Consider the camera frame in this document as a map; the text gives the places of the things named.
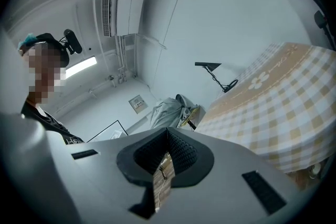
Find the air conditioner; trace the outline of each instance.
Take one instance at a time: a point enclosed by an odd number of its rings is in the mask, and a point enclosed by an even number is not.
[[[137,34],[143,0],[101,0],[101,20],[106,37]]]

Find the ceiling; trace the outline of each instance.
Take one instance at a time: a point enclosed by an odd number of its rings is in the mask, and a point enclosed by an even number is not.
[[[104,55],[112,75],[117,75],[119,62],[115,50],[114,38],[104,37],[101,27],[101,0],[96,0],[97,22]],[[49,113],[61,116],[79,102],[91,97],[90,90],[111,87],[107,81],[108,72],[104,64],[97,34],[95,31],[92,0],[11,0],[3,17],[9,37],[14,44],[24,40],[29,33],[39,35],[51,33],[55,39],[63,37],[65,29],[73,30],[83,47],[79,55],[70,56],[69,66],[83,59],[95,56],[97,65],[90,67],[67,79],[61,91],[48,100],[43,108]],[[126,38],[127,62],[132,75],[134,70],[134,37]]]

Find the black cap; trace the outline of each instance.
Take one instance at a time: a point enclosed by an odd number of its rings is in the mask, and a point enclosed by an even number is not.
[[[49,45],[53,45],[53,47],[60,52],[61,67],[67,67],[68,66],[69,55],[68,55],[68,52],[67,52],[66,48],[60,42],[58,42],[56,39],[54,39],[54,37],[50,33],[44,33],[42,35],[37,36],[36,39],[34,39],[34,40],[24,42],[20,46],[20,50],[22,50],[25,53],[38,42],[46,42]]]

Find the checkered bedsheet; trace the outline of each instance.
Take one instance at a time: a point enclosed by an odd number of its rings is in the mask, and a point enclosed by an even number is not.
[[[336,52],[272,44],[237,79],[197,132],[240,144],[286,173],[336,152]]]

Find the bed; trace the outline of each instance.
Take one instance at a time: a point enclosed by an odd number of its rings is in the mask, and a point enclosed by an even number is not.
[[[237,79],[196,132],[240,144],[285,173],[336,152],[336,52],[272,44]]]

